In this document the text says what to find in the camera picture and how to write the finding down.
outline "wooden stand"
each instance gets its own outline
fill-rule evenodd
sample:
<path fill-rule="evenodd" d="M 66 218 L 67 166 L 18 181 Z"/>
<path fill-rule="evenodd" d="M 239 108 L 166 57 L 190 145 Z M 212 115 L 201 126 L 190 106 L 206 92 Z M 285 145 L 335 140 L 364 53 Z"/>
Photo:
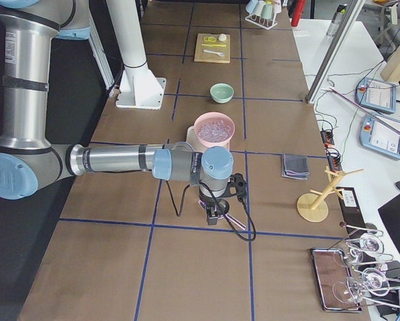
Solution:
<path fill-rule="evenodd" d="M 326 219 L 328 216 L 328 205 L 324 201 L 325 198 L 329 194 L 336 193 L 342 199 L 341 191 L 344 189 L 337 189 L 336 186 L 344 176 L 360 171 L 363 171 L 363 169 L 349 173 L 345 173 L 344 171 L 334 173 L 329 170 L 329 167 L 326 167 L 324 172 L 328 175 L 329 184 L 327 184 L 323 192 L 311 189 L 311 193 L 301 195 L 296 204 L 299 214 L 309 222 L 321 222 Z"/>

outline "cutting board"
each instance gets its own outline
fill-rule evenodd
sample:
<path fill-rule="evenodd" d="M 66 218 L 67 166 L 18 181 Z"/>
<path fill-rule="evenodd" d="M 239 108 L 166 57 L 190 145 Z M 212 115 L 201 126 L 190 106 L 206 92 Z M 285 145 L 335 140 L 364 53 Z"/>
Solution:
<path fill-rule="evenodd" d="M 215 62 L 219 64 L 229 64 L 229 53 L 230 53 L 230 37 L 226 35 L 227 39 L 225 41 L 219 41 L 219 35 L 214 35 L 212 33 L 199 33 L 197 35 L 197 42 L 195 44 L 195 54 L 194 54 L 194 61 L 195 62 Z M 204 39 L 205 37 L 215 37 L 217 40 L 216 42 L 206 42 Z M 202 44 L 207 45 L 214 45 L 214 44 L 225 44 L 225 47 L 209 47 L 204 46 Z M 223 52 L 224 56 L 219 57 L 214 53 L 207 53 L 203 52 L 203 49 L 208 49 L 212 51 Z"/>

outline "white table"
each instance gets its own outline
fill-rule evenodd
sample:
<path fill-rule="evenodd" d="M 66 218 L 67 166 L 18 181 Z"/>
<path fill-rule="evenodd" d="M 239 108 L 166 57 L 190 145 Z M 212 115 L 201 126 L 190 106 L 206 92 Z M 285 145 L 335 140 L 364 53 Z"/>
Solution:
<path fill-rule="evenodd" d="M 317 73 L 332 41 L 331 37 L 326 36 L 329 23 L 326 20 L 301 19 L 298 26 L 293 28 L 296 45 L 309 86 L 314 80 L 314 76 L 311 75 Z M 329 75 L 359 73 L 374 67 L 382 59 L 382 55 L 364 25 L 361 22 L 356 22 L 337 53 Z M 375 69 L 378 72 L 374 70 L 368 77 L 382 79 L 380 70 L 384 66 L 385 63 L 381 64 Z M 359 80 L 367 73 L 368 71 L 359 75 L 330 76 L 329 79 L 332 80 L 333 84 L 324 84 L 323 87 L 332 85 L 339 92 L 347 93 L 353 90 Z M 355 93 L 350 93 L 348 97 L 354 100 Z M 397 89 L 397 99 L 400 100 L 400 87 Z M 334 142 L 335 147 L 340 152 L 344 150 L 344 141 L 348 135 L 342 167 L 346 172 L 356 169 L 364 169 L 364 171 L 344 178 L 341 185 L 355 188 L 364 221 L 373 223 L 378 229 L 385 231 L 383 243 L 385 244 L 386 252 L 393 254 L 400 263 L 400 255 L 388 236 L 378 212 L 378 208 L 381 205 L 400 193 L 395 187 L 395 182 L 400 181 L 400 160 L 392 160 L 361 146 L 359 132 L 364 114 L 361 111 L 357 112 L 351 131 L 348 132 L 357 109 L 344 102 L 337 95 L 332 93 L 325 94 L 319 99 L 317 110 L 331 114 L 338 120 L 338 128 L 334 129 Z M 400 119 L 400 104 L 397 104 L 397 112 L 391 117 Z M 324 118 L 334 126 L 335 121 L 331 117 L 324 116 Z M 371 310 L 370 312 L 372 320 L 376 320 L 376 318 L 380 320 L 376 312 Z"/>

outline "yellow knife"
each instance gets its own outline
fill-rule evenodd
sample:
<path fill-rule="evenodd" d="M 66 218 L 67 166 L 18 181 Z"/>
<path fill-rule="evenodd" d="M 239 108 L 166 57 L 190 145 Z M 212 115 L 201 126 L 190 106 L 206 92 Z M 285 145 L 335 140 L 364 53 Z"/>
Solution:
<path fill-rule="evenodd" d="M 202 43 L 201 45 L 204 45 L 205 47 L 227 47 L 224 43 Z"/>

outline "blue joint cap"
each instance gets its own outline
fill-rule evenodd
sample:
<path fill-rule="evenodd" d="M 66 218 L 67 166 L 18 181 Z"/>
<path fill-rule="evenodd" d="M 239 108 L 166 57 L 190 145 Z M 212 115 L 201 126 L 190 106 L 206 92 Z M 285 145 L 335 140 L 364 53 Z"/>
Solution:
<path fill-rule="evenodd" d="M 64 40 L 86 40 L 90 37 L 90 27 L 81 29 L 61 29 L 56 36 Z"/>
<path fill-rule="evenodd" d="M 233 155 L 224 147 L 209 148 L 201 157 L 205 173 L 214 179 L 228 179 L 233 172 Z"/>
<path fill-rule="evenodd" d="M 157 149 L 153 156 L 153 177 L 168 181 L 172 175 L 172 155 L 169 149 Z"/>
<path fill-rule="evenodd" d="M 39 0 L 0 0 L 0 5 L 6 8 L 21 9 L 34 5 Z"/>
<path fill-rule="evenodd" d="M 21 199 L 38 190 L 33 170 L 20 158 L 0 153 L 0 197 Z"/>

